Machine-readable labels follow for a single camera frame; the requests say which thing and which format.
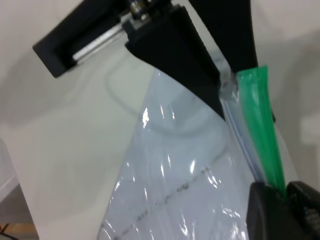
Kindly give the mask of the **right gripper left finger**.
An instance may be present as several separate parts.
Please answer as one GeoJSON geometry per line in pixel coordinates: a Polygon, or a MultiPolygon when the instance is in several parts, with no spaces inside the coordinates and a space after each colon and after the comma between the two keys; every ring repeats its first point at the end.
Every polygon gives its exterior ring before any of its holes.
{"type": "Polygon", "coordinates": [[[300,227],[282,196],[262,182],[250,186],[246,225],[250,240],[300,239],[300,227]]]}

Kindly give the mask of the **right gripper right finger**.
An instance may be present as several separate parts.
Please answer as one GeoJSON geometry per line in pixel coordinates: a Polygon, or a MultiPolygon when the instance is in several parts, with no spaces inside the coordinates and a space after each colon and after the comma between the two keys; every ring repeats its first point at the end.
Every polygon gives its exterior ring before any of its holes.
{"type": "Polygon", "coordinates": [[[288,204],[303,232],[320,239],[320,192],[302,181],[291,181],[286,187],[288,204]]]}

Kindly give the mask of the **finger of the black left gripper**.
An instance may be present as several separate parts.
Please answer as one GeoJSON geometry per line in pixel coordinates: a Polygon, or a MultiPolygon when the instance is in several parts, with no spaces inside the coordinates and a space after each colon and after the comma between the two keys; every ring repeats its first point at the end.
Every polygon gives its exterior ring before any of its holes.
{"type": "Polygon", "coordinates": [[[184,6],[166,6],[142,26],[124,23],[127,50],[200,98],[221,118],[220,72],[184,6]]]}
{"type": "Polygon", "coordinates": [[[258,67],[250,0],[191,0],[234,73],[258,67]]]}

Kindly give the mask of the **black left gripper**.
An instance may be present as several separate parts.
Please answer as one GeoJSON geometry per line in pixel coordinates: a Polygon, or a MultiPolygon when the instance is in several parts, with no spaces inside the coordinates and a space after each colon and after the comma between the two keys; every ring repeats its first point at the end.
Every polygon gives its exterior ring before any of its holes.
{"type": "Polygon", "coordinates": [[[181,5],[170,0],[84,0],[32,48],[58,78],[100,47],[98,41],[106,43],[125,32],[127,21],[140,27],[167,6],[181,5]]]}

